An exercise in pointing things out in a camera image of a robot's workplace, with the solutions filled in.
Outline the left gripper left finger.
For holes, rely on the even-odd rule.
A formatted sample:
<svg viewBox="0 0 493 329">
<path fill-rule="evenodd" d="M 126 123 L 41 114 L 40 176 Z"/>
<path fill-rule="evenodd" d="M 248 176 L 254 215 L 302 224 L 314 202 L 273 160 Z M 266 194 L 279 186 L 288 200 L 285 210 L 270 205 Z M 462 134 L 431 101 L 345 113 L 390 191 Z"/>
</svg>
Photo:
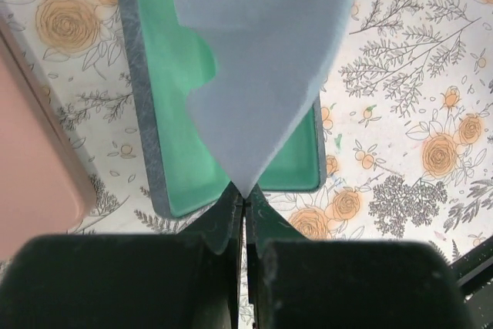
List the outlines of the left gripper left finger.
<svg viewBox="0 0 493 329">
<path fill-rule="evenodd" d="M 45 235 L 1 282 L 3 328 L 235 328 L 241 195 L 176 234 Z"/>
</svg>

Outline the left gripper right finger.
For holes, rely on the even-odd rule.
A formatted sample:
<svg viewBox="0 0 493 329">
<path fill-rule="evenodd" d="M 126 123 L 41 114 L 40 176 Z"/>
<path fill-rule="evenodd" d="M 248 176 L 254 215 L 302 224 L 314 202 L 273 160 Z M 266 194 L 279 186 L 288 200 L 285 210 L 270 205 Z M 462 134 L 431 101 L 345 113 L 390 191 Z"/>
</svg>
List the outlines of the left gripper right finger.
<svg viewBox="0 0 493 329">
<path fill-rule="evenodd" d="M 449 266 L 426 243 L 309 240 L 259 188 L 246 199 L 258 328 L 470 328 Z"/>
</svg>

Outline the pink glasses case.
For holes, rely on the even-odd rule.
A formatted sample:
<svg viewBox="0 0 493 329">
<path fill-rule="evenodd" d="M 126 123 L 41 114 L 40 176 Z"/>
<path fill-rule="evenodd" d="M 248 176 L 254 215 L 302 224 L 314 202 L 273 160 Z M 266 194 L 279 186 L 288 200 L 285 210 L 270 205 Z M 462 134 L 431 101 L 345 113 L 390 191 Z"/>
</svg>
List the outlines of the pink glasses case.
<svg viewBox="0 0 493 329">
<path fill-rule="evenodd" d="M 96 192 L 6 22 L 1 23 L 1 258 L 63 233 Z"/>
</svg>

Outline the blue-grey glasses case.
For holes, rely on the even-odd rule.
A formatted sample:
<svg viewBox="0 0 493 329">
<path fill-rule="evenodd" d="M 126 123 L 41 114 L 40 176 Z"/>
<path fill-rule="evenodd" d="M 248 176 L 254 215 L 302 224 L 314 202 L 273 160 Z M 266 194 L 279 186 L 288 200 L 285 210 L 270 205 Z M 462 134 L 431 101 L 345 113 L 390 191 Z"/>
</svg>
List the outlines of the blue-grey glasses case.
<svg viewBox="0 0 493 329">
<path fill-rule="evenodd" d="M 213 77 L 215 61 L 179 25 L 173 0 L 119 0 L 119 9 L 153 209 L 184 217 L 214 203 L 229 182 L 186 109 L 189 91 Z"/>
</svg>

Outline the light blue cloth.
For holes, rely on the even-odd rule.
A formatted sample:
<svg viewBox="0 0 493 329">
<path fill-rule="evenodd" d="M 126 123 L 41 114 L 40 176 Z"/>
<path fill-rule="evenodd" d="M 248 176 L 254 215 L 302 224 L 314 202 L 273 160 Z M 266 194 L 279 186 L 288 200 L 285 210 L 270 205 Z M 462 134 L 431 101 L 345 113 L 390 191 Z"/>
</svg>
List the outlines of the light blue cloth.
<svg viewBox="0 0 493 329">
<path fill-rule="evenodd" d="M 248 196 L 313 105 L 354 0 L 173 1 L 216 61 L 215 76 L 189 93 L 189 114 Z"/>
</svg>

